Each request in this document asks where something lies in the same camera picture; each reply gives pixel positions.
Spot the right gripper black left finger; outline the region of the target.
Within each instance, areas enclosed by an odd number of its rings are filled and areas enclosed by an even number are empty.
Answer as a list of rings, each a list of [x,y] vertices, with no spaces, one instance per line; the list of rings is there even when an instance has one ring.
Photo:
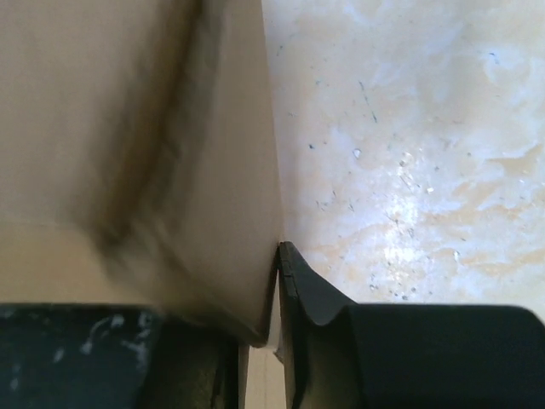
[[[248,349],[141,308],[4,304],[1,405],[241,408]]]

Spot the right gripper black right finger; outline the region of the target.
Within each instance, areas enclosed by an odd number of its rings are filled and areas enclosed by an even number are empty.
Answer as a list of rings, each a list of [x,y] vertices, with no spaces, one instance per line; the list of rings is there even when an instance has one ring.
[[[544,325],[506,305],[357,303],[277,252],[289,408],[541,408]]]

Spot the cardboard box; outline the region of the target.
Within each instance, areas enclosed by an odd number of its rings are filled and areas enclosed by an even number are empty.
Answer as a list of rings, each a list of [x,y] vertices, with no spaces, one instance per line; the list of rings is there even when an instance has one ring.
[[[1,4],[1,307],[267,343],[282,235],[259,1]]]

